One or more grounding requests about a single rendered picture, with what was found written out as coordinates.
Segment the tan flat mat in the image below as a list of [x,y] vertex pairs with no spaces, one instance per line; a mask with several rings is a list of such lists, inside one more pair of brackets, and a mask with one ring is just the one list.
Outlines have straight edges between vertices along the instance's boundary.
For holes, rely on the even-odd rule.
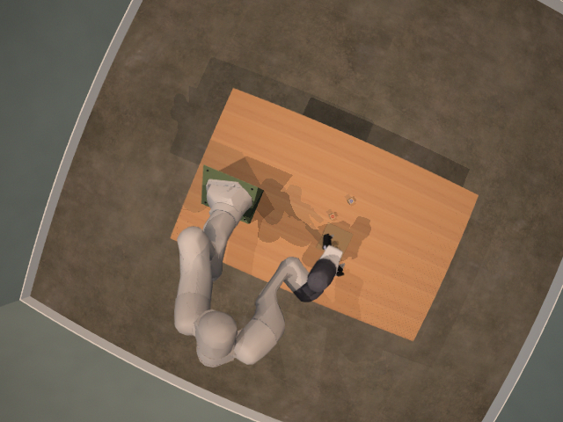
[[[331,223],[327,223],[324,233],[325,234],[329,234],[329,235],[334,235],[333,239],[332,239],[332,245],[337,244],[339,246],[339,249],[343,251],[343,254],[341,256],[341,258],[343,257],[347,246],[353,236],[353,234],[345,231],[344,229],[338,228],[334,225],[332,225]],[[325,251],[322,249],[323,246],[323,235],[320,238],[318,245],[317,245],[317,249],[320,249],[321,251]]]

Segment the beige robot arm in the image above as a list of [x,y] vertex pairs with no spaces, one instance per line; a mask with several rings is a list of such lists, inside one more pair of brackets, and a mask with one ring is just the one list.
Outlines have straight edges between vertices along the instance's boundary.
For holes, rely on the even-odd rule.
[[218,367],[234,358],[253,365],[270,352],[285,331],[276,296],[281,284],[284,282],[301,302],[316,300],[332,283],[343,251],[328,245],[310,272],[299,258],[284,259],[260,292],[251,321],[238,331],[233,317],[210,309],[210,303],[213,281],[223,272],[228,239],[252,206],[252,197],[233,181],[209,179],[206,188],[211,209],[203,230],[191,226],[177,238],[180,279],[174,325],[179,333],[196,337],[197,355],[204,366]]

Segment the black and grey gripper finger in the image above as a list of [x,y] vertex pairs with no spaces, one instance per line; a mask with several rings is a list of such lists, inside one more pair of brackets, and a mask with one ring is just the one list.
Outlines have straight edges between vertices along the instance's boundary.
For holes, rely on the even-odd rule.
[[[332,245],[331,239],[332,239],[333,237],[334,237],[334,235],[330,235],[330,245]],[[325,235],[323,235],[323,246],[322,246],[322,249],[326,249],[328,245],[329,245],[329,234],[325,234]]]
[[[345,263],[339,265],[339,267],[338,267],[338,272],[336,273],[337,276],[344,275],[344,273],[342,272],[344,266],[345,266]],[[339,275],[339,274],[340,274],[340,275]],[[336,276],[336,275],[335,275],[335,276]]]

